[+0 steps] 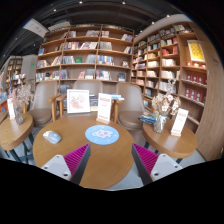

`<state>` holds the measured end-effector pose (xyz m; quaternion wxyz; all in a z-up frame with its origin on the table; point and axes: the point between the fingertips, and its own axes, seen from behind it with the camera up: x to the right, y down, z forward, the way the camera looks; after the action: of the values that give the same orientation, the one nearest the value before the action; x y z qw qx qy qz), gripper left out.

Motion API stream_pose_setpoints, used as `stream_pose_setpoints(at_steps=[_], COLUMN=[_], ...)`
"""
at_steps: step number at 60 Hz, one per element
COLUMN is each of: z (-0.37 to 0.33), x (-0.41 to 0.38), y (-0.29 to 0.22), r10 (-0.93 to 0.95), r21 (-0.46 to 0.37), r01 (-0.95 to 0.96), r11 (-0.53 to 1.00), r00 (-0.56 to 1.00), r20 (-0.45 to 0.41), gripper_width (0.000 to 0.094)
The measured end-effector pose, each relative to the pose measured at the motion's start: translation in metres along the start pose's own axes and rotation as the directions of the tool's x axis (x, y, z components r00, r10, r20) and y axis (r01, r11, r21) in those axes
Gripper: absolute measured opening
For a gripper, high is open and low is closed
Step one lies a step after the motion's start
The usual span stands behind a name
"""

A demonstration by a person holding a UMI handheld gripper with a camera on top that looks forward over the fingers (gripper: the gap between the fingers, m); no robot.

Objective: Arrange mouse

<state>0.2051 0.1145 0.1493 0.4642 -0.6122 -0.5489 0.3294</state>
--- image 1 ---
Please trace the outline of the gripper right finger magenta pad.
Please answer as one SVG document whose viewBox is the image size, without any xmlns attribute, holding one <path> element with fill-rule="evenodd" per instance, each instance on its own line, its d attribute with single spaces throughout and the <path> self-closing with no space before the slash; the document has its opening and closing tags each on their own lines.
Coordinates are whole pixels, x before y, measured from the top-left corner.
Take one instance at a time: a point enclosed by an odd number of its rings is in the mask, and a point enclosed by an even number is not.
<svg viewBox="0 0 224 224">
<path fill-rule="evenodd" d="M 157 155 L 137 144 L 132 144 L 132 156 L 143 185 L 148 185 L 182 169 L 167 154 Z"/>
</svg>

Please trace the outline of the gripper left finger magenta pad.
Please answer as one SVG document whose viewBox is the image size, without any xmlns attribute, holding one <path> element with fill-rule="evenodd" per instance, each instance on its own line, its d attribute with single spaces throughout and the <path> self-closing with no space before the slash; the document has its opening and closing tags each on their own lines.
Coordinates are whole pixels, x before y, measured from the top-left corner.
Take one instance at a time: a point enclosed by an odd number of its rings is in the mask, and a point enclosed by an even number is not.
<svg viewBox="0 0 224 224">
<path fill-rule="evenodd" d="M 55 155 L 42 169 L 79 185 L 90 155 L 90 145 L 86 144 L 65 156 Z"/>
</svg>

